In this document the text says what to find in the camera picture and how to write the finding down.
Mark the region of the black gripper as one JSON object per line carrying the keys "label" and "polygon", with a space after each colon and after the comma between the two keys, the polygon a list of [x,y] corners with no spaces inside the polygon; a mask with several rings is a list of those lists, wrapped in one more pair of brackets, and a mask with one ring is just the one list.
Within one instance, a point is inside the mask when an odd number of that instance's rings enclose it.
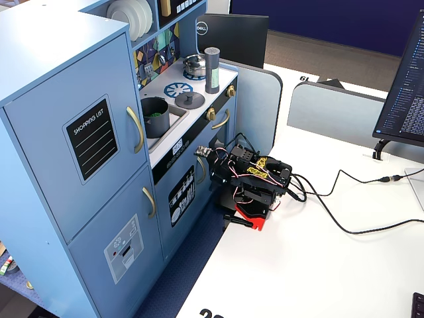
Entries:
{"label": "black gripper", "polygon": [[233,181],[236,174],[232,171],[237,161],[236,156],[219,156],[218,154],[209,155],[209,172],[211,178],[210,190],[215,191],[221,186],[234,186]]}

